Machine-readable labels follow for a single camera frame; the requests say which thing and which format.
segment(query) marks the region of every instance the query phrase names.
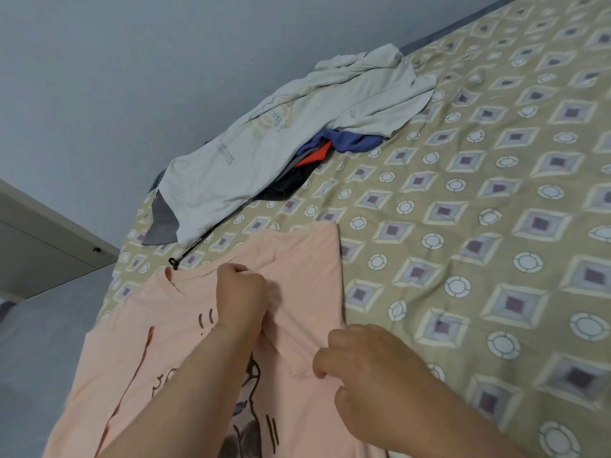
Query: wall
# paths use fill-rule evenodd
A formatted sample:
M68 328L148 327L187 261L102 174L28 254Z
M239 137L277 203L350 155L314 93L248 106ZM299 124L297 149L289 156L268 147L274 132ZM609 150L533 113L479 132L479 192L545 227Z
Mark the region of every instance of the wall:
M3 0L0 178L120 246L158 171L321 59L495 0Z

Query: person's left hand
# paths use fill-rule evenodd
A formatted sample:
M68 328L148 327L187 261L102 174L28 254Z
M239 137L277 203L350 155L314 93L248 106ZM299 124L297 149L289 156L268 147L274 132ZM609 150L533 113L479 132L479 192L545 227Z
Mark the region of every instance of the person's left hand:
M253 330L258 334L269 302L264 277L248 272L248 268L240 264L226 263L218 268L218 325L238 331Z

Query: patterned bedsheet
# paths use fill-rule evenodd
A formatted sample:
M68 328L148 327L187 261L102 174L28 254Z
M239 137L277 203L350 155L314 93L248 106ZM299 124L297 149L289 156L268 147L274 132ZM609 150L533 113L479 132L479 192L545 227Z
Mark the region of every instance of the patterned bedsheet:
M611 456L611 0L516 0L412 56L428 107L334 154L182 262L271 228L339 224L348 323L377 323L532 456ZM141 246L100 315L182 248Z

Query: red garment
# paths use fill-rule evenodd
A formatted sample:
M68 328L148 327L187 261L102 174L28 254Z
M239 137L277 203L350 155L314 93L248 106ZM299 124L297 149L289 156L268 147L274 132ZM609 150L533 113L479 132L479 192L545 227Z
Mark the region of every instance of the red garment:
M332 145L332 141L326 142L324 145L320 146L320 148L315 152L311 153L309 156L304 157L301 161L299 161L295 167L299 167L300 165L305 165L307 163L324 161L325 157L327 157L327 152L329 151Z

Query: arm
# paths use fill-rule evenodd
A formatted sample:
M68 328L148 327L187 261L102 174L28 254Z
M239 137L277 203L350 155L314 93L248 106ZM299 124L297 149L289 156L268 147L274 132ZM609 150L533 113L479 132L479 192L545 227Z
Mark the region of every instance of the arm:
M224 264L219 321L100 458L217 458L268 305L265 280Z
M414 458L525 458L379 326L333 330L313 369L317 377L341 379L335 406L348 431L364 442Z

